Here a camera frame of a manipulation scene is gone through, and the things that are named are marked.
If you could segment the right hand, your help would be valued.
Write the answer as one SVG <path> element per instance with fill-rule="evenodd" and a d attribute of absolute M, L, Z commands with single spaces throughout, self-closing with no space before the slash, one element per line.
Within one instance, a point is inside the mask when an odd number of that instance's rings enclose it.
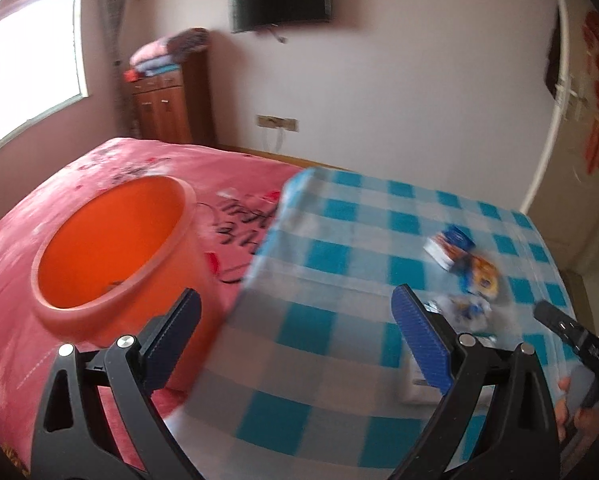
<path fill-rule="evenodd" d="M 572 428 L 575 430 L 575 436 L 579 437 L 578 443 L 584 448 L 599 436 L 599 402 L 587 408 L 582 403 L 574 404 L 580 396 L 587 396 L 594 379 L 595 374 L 589 368 L 577 365 L 569 376 L 562 377 L 557 382 L 563 393 L 554 408 L 560 442 L 572 442 L 573 438 L 569 438 Z"/>

